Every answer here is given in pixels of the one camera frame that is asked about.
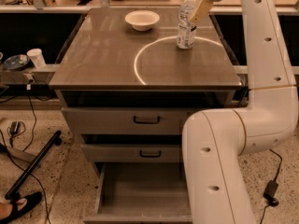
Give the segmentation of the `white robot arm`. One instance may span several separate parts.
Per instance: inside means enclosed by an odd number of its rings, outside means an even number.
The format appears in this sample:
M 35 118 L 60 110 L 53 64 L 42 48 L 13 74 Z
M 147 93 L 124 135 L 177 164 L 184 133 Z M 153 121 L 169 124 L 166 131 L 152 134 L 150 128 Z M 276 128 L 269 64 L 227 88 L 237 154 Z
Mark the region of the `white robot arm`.
M 192 20 L 219 1 L 200 0 Z M 296 80 L 274 1 L 241 0 L 241 5 L 249 102 L 197 112 L 183 127 L 192 224 L 255 224 L 237 158 L 281 144 L 298 120 Z

